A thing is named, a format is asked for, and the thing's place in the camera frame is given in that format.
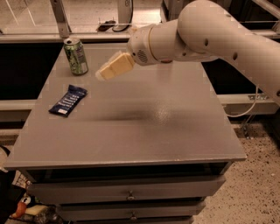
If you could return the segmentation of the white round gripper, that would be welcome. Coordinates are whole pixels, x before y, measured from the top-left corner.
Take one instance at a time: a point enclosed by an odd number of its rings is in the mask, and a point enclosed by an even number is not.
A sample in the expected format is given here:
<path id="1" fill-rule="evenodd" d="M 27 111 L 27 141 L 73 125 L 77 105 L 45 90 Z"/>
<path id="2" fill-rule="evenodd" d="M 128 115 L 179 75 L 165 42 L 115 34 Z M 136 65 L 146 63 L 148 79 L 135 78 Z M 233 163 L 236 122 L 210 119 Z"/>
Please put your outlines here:
<path id="1" fill-rule="evenodd" d="M 96 72 L 95 77 L 99 81 L 107 81 L 118 75 L 125 74 L 133 69 L 135 62 L 140 66 L 157 64 L 151 51 L 150 34 L 152 25 L 130 29 L 128 52 L 118 51 L 103 64 Z"/>

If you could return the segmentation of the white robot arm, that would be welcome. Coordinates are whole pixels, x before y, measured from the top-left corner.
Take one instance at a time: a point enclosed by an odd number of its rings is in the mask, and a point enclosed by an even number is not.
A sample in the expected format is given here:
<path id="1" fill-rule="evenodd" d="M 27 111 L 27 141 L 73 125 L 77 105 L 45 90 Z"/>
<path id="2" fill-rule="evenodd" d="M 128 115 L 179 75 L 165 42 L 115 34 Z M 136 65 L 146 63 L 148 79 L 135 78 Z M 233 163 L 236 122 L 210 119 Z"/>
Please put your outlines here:
<path id="1" fill-rule="evenodd" d="M 126 52 L 117 52 L 96 72 L 107 81 L 133 69 L 172 61 L 221 59 L 280 104 L 280 44 L 245 28 L 210 0 L 195 0 L 177 19 L 137 28 Z"/>

